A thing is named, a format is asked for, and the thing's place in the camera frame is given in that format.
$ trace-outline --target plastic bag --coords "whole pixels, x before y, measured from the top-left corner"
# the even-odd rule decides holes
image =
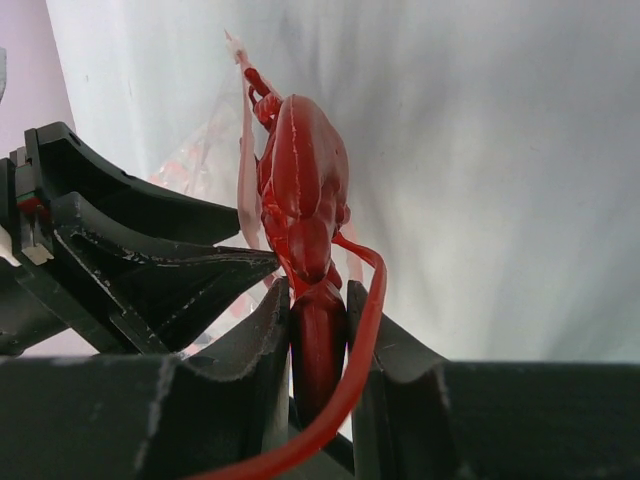
[[[235,207],[242,135],[242,91],[239,69],[229,62],[229,73],[216,98],[209,120],[189,135],[149,181],[175,192]],[[223,242],[247,247],[240,234]],[[197,353],[213,343],[255,310],[266,293],[260,283],[243,293],[181,356]]]

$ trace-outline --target red object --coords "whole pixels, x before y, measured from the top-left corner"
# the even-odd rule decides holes
[[[281,100],[254,68],[245,70],[245,78],[254,115],[269,131],[257,164],[261,220],[293,287],[294,396],[308,427],[281,448],[190,477],[194,480],[273,478],[331,441],[364,389],[386,291],[381,256],[340,233],[351,216],[346,203],[348,159],[340,135],[311,99],[291,95]],[[262,98],[256,101],[255,93]],[[339,293],[342,280],[331,260],[332,243],[375,269],[344,375],[347,317]]]

